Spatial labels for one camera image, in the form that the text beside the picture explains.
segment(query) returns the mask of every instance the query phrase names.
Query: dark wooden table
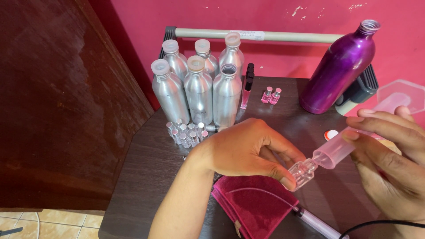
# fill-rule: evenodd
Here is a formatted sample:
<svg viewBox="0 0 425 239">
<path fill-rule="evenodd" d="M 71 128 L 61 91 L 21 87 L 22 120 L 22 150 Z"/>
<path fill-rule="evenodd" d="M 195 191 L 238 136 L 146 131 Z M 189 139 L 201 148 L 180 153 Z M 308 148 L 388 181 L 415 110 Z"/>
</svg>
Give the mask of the dark wooden table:
<svg viewBox="0 0 425 239">
<path fill-rule="evenodd" d="M 334 108 L 321 115 L 303 110 L 298 94 L 307 79 L 255 77 L 248 106 L 239 111 L 237 122 L 250 117 L 263 119 L 298 147 L 307 157 L 326 142 L 326 130 L 342 130 L 345 117 Z M 263 104 L 267 86 L 281 88 L 276 105 Z M 125 158 L 118 183 L 99 230 L 100 239 L 147 238 L 156 210 L 174 180 L 188 150 L 168 135 L 164 112 L 158 110 L 136 133 Z M 342 232 L 359 223 L 374 220 L 379 211 L 368 200 L 360 177 L 350 159 L 335 169 L 319 168 L 315 177 L 294 195 L 300 205 Z M 367 238 L 370 228 L 351 238 Z M 216 200 L 210 196 L 200 238 L 238 238 L 235 227 Z M 290 213 L 270 238 L 324 238 Z"/>
</svg>

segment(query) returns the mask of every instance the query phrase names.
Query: tiled floor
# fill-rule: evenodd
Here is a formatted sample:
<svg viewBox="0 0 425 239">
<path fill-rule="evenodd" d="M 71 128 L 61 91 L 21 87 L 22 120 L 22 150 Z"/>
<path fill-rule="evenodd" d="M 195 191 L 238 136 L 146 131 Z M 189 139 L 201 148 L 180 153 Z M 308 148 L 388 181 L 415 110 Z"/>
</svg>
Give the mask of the tiled floor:
<svg viewBox="0 0 425 239">
<path fill-rule="evenodd" d="M 40 216 L 40 239 L 98 239 L 102 216 L 44 209 Z M 36 239 L 35 213 L 0 213 L 0 230 L 23 227 L 1 239 Z"/>
</svg>

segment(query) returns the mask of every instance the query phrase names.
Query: sticker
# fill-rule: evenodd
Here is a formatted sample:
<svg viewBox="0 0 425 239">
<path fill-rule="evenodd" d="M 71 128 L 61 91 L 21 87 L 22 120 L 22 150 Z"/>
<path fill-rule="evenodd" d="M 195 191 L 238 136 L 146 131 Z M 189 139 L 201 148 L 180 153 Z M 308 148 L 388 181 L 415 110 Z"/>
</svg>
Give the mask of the sticker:
<svg viewBox="0 0 425 239">
<path fill-rule="evenodd" d="M 230 32 L 238 32 L 241 35 L 241 39 L 264 41 L 264 32 L 263 31 L 230 30 Z"/>
</svg>

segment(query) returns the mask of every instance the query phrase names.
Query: red cloth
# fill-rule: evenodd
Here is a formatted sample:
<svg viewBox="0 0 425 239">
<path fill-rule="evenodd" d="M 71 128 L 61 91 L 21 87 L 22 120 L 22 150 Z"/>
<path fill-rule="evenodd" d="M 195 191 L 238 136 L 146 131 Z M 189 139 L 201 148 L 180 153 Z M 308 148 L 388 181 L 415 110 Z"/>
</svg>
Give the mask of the red cloth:
<svg viewBox="0 0 425 239">
<path fill-rule="evenodd" d="M 298 204 L 283 185 L 267 176 L 222 176 L 211 192 L 246 239 L 267 239 Z"/>
</svg>

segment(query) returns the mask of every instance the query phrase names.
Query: brown wooden door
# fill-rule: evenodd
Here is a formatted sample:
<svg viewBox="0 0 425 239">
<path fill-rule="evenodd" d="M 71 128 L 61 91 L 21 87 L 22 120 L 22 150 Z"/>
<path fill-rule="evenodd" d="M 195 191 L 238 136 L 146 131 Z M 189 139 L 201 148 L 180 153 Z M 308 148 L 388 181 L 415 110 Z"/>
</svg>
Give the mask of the brown wooden door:
<svg viewBox="0 0 425 239">
<path fill-rule="evenodd" d="M 0 208 L 105 210 L 153 114 L 87 0 L 0 2 Z"/>
</svg>

